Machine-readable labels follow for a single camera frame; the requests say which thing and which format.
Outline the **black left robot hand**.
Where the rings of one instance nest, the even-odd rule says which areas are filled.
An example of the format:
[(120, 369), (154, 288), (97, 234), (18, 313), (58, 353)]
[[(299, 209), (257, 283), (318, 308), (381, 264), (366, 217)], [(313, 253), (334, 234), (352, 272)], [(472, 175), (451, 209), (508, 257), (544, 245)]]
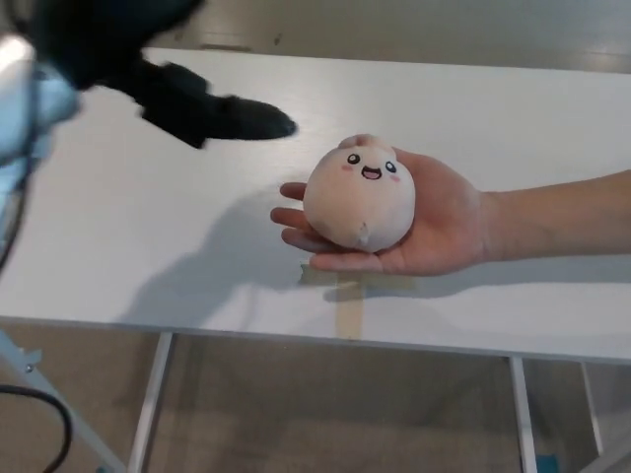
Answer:
[(80, 94), (100, 86), (128, 95), (143, 119), (197, 149), (208, 139), (263, 141), (297, 132), (272, 104), (214, 96), (191, 70), (145, 58), (147, 44), (189, 20), (198, 1), (35, 1), (27, 17), (14, 1), (1, 6), (34, 49), (27, 76), (35, 82), (39, 130), (73, 116)]

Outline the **person's bare hand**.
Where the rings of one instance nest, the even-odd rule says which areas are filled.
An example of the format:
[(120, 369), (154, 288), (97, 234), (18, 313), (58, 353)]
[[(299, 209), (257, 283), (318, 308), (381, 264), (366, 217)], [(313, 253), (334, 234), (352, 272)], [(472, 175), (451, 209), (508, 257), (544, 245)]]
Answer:
[(501, 247), (493, 195), (436, 159), (396, 156), (416, 185), (414, 221), (402, 242), (376, 254), (343, 249), (318, 235), (302, 211), (276, 207), (270, 218), (285, 227), (283, 241), (310, 252), (310, 265), (323, 271), (437, 276), (494, 260)]

